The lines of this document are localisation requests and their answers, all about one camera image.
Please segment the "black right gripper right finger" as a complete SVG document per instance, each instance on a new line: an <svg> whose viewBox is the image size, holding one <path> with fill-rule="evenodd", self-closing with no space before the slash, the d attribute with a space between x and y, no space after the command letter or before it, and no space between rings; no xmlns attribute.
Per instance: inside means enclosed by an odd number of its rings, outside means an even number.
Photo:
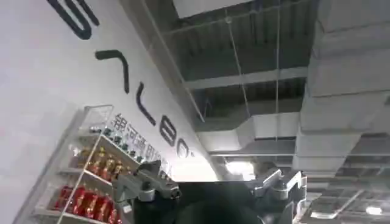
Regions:
<svg viewBox="0 0 390 224"><path fill-rule="evenodd" d="M255 179L250 182L249 207L257 213L282 212L293 203L293 212L302 213L307 199L307 176L301 170L284 174L273 162L253 164Z"/></svg>

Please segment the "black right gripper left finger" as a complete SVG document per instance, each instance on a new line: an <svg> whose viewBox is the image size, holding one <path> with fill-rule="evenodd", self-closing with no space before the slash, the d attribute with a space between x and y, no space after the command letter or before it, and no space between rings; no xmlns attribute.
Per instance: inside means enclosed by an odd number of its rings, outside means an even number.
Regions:
<svg viewBox="0 0 390 224"><path fill-rule="evenodd" d="M155 160L142 163L131 174L119 174L112 181L114 202L124 203L136 198L140 201L150 202L155 199L157 192L165 199L179 198L182 194L179 185L160 177L160 167L161 161Z"/></svg>

